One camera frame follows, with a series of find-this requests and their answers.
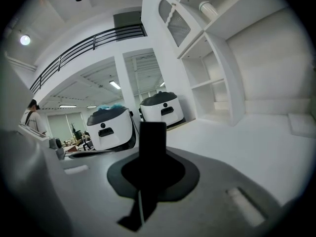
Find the fluorescent light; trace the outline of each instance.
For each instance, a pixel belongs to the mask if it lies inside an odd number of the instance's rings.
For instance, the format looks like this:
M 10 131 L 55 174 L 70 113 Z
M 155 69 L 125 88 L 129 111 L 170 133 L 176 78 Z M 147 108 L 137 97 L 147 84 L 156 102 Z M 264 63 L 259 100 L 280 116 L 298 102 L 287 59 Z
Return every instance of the fluorescent light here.
M 22 45 L 28 45 L 28 44 L 30 44 L 30 42 L 31 42 L 30 36 L 28 36 L 28 35 L 23 35 L 23 36 L 20 38 L 20 42 L 21 42 Z
M 114 86 L 115 88 L 120 89 L 120 86 L 118 86 L 118 85 L 115 83 L 115 81 L 110 81 L 109 83 L 110 83 L 110 85 Z
M 59 108 L 75 108 L 77 105 L 60 105 Z

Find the ceiling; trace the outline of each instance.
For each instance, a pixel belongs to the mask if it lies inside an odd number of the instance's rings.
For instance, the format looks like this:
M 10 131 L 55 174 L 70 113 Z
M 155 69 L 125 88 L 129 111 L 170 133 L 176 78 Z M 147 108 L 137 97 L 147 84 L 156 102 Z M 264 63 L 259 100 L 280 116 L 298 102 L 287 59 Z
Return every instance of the ceiling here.
M 108 11 L 113 7 L 129 4 L 141 5 L 142 0 L 27 0 L 8 24 L 4 33 L 4 49 L 8 55 L 22 62 L 34 64 L 46 41 L 67 25 L 75 26 L 97 11 Z M 31 37 L 31 44 L 23 46 L 22 35 Z
M 162 84 L 163 78 L 154 53 L 128 57 L 125 63 L 134 95 L 159 88 Z M 109 84 L 112 80 L 120 85 L 114 59 L 85 72 L 66 86 L 60 85 L 40 107 L 44 112 L 51 112 L 65 110 L 59 108 L 60 105 L 76 105 L 74 109 L 86 109 L 89 105 L 119 102 L 123 95 L 120 89 Z

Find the white shirt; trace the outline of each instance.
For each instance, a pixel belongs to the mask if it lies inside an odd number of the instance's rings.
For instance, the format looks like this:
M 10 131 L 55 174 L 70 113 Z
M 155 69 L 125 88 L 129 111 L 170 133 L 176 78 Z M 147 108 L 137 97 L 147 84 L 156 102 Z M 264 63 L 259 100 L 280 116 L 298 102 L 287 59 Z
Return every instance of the white shirt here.
M 26 110 L 22 116 L 21 123 L 25 124 L 26 118 L 29 114 L 30 110 Z M 45 126 L 43 122 L 41 121 L 41 117 L 38 113 L 34 112 L 31 114 L 28 123 L 26 124 L 30 128 L 34 129 L 35 131 L 39 133 L 46 132 Z

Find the white floor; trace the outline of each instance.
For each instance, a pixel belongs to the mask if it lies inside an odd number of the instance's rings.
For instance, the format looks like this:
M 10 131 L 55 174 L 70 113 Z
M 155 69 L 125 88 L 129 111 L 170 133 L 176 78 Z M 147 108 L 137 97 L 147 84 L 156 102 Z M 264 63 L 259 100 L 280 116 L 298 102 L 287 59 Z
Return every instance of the white floor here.
M 291 135 L 285 115 L 245 115 L 234 127 L 194 120 L 167 132 L 167 146 L 230 164 L 284 205 L 309 179 L 316 139 Z

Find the black metal railing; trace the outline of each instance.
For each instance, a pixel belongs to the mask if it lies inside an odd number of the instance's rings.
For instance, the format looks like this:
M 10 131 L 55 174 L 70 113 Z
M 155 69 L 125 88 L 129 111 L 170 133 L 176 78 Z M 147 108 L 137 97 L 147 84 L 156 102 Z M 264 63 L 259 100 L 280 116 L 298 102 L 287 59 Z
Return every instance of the black metal railing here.
M 146 33 L 142 24 L 116 27 L 90 36 L 67 49 L 52 63 L 50 63 L 32 84 L 30 90 L 34 94 L 38 92 L 43 84 L 46 83 L 53 74 L 60 71 L 60 69 L 67 63 L 71 62 L 73 59 L 77 58 L 83 53 L 86 53 L 90 50 L 95 50 L 97 47 L 113 41 L 121 41 L 144 36 L 146 36 Z

